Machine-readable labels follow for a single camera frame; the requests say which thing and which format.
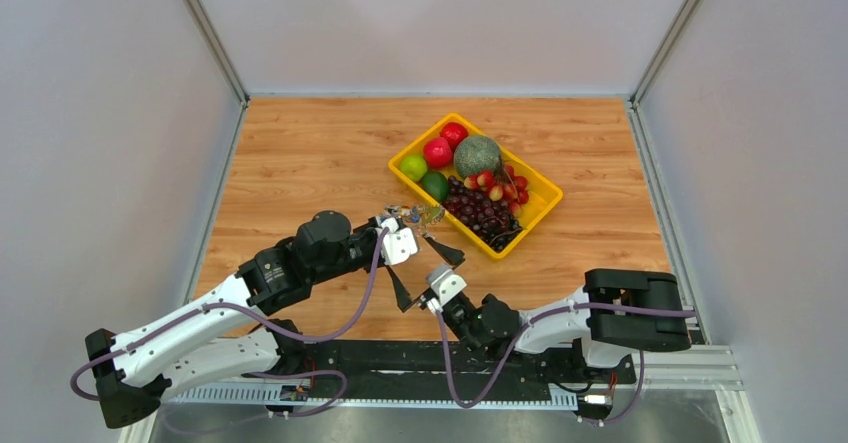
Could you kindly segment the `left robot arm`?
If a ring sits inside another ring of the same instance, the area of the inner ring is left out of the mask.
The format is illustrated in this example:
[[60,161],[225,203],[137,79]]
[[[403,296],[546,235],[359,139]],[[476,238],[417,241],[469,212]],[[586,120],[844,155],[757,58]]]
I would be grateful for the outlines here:
[[186,305],[123,333],[98,329],[85,339],[95,390],[80,397],[98,403],[109,429],[130,426],[188,389],[232,376],[297,375],[306,362],[298,343],[333,340],[348,329],[306,336],[272,321],[273,314],[308,299],[314,286],[364,270],[371,294],[376,271],[406,261],[419,250],[410,227],[376,216],[354,228],[338,212],[322,211],[292,237],[259,251],[220,284]]

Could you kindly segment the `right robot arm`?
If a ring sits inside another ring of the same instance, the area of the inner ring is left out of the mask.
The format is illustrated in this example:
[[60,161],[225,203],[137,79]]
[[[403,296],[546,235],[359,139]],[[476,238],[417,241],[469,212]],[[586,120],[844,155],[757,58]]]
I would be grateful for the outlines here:
[[427,289],[412,297],[396,274],[390,276],[399,309],[426,309],[468,349],[495,359],[512,353],[539,355],[572,343],[571,366],[596,380],[633,351],[678,352],[690,348],[677,278],[670,273],[596,268],[572,294],[533,310],[516,310],[492,294],[474,304],[457,272],[463,252],[431,244],[443,264],[426,278]]

